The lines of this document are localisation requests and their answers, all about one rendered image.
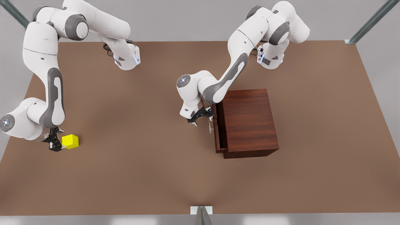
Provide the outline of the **yellow cube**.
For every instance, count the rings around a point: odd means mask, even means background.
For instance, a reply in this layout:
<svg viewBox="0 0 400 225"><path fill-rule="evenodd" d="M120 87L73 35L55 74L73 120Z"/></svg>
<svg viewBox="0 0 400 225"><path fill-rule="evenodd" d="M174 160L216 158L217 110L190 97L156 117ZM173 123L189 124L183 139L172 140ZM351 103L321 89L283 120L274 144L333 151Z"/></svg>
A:
<svg viewBox="0 0 400 225"><path fill-rule="evenodd" d="M66 149L79 147L79 137L74 134L69 134L62 137L62 145Z"/></svg>

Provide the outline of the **wooden drawer with silver handle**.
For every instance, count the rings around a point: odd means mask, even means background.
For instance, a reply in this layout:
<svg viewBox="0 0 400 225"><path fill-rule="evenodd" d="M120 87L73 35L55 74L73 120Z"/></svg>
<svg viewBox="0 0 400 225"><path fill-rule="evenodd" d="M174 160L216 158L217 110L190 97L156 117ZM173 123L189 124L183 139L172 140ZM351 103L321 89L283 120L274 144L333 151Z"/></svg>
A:
<svg viewBox="0 0 400 225"><path fill-rule="evenodd" d="M224 153L228 151L228 143L226 137L226 124L224 116L223 102L212 104L214 111L213 125L214 125L214 138L217 153Z"/></svg>

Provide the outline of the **dark wooden cabinet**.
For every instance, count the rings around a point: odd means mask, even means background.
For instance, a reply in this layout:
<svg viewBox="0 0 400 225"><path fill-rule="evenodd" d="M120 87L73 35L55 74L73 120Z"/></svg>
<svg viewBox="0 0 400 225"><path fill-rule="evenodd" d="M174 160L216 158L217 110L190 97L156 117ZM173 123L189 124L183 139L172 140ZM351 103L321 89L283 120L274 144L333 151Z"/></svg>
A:
<svg viewBox="0 0 400 225"><path fill-rule="evenodd" d="M266 89L228 91L223 99L225 159L264 157L279 149Z"/></svg>

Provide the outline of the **silver frame post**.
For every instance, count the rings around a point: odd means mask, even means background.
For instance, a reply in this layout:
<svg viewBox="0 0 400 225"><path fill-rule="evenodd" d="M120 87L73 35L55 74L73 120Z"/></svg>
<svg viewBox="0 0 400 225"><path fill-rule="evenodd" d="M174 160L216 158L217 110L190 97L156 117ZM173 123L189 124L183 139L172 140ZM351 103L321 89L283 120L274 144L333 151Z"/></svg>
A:
<svg viewBox="0 0 400 225"><path fill-rule="evenodd" d="M212 206L191 206L190 214L196 214L195 225L213 225L209 217L213 214Z"/></svg>
<svg viewBox="0 0 400 225"><path fill-rule="evenodd" d="M399 2L400 0L387 0L350 39L345 39L344 43L355 45Z"/></svg>
<svg viewBox="0 0 400 225"><path fill-rule="evenodd" d="M19 24L21 24L25 30L27 29L30 21L19 11L10 0L0 0L0 6L2 6Z"/></svg>

